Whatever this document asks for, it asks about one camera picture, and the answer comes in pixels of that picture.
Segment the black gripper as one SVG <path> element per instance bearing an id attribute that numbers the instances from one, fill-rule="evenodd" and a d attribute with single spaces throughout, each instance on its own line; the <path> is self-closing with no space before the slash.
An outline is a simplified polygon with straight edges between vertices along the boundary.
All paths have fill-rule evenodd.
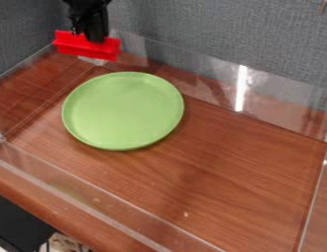
<path id="1" fill-rule="evenodd" d="M 61 1 L 68 7 L 71 32 L 73 34 L 83 32 L 88 41 L 101 43 L 109 32 L 107 6 L 112 0 Z"/>

